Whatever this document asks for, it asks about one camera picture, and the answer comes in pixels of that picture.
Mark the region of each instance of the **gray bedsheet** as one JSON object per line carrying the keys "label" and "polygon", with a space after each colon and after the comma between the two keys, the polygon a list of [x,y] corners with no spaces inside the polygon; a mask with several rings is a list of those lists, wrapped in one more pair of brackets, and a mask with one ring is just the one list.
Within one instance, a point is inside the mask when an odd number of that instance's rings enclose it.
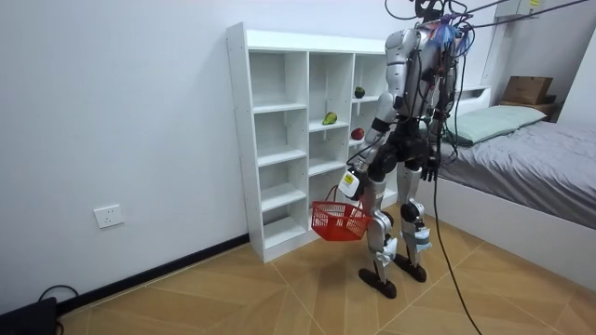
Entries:
{"label": "gray bedsheet", "polygon": [[[443,144],[443,161],[449,155]],[[443,178],[596,229],[596,131],[538,122],[459,148]]]}

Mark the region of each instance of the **white bed frame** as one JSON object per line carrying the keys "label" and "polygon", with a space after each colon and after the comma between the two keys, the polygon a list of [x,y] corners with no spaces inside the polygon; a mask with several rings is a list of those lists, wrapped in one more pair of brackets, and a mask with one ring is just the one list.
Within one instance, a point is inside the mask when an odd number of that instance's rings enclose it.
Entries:
{"label": "white bed frame", "polygon": [[[596,230],[439,178],[439,219],[596,290]],[[434,217],[434,183],[416,199]]]}

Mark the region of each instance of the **basket handle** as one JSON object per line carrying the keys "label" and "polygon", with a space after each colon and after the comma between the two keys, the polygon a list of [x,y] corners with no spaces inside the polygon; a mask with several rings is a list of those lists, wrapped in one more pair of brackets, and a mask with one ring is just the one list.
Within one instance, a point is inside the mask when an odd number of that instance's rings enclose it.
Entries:
{"label": "basket handle", "polygon": [[[335,201],[335,198],[337,197],[337,185],[333,186],[329,192],[327,193],[327,196],[325,196],[325,201],[329,201],[329,196],[332,194],[333,192],[333,201]],[[362,207],[364,206],[364,204],[362,204],[362,197],[359,199],[358,201],[358,208],[362,209]]]}
{"label": "basket handle", "polygon": [[333,186],[329,192],[327,193],[327,196],[325,196],[325,201],[329,201],[329,196],[332,194],[333,192],[333,201],[335,201],[335,197],[337,196],[337,185]]}

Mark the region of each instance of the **power socket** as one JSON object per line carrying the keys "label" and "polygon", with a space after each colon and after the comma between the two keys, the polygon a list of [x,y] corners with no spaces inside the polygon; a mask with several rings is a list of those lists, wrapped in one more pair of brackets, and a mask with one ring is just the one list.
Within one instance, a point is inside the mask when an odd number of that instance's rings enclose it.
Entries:
{"label": "power socket", "polygon": [[124,223],[124,218],[122,218],[122,209],[120,208],[120,205],[95,209],[93,212],[95,213],[95,220],[97,220],[97,224],[100,225],[100,228],[105,228],[119,223]]}

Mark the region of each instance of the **robot leg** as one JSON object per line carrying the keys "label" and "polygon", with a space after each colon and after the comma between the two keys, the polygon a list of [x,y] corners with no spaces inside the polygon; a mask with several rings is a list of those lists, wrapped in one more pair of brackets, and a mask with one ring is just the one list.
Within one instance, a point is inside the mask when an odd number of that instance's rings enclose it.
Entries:
{"label": "robot leg", "polygon": [[395,285],[387,279],[385,268],[396,255],[398,240],[391,237],[391,219],[381,211],[385,186],[385,181],[368,181],[367,186],[364,188],[362,205],[364,211],[372,217],[366,236],[374,272],[368,269],[360,269],[358,275],[366,284],[377,289],[389,299],[394,299],[398,292]]}
{"label": "robot leg", "polygon": [[430,231],[423,221],[425,208],[414,200],[421,174],[421,168],[412,170],[404,163],[398,164],[398,192],[401,202],[400,234],[406,243],[408,257],[397,255],[393,262],[415,280],[424,283],[427,281],[427,272],[420,265],[419,252],[432,247],[432,244],[429,241]]}

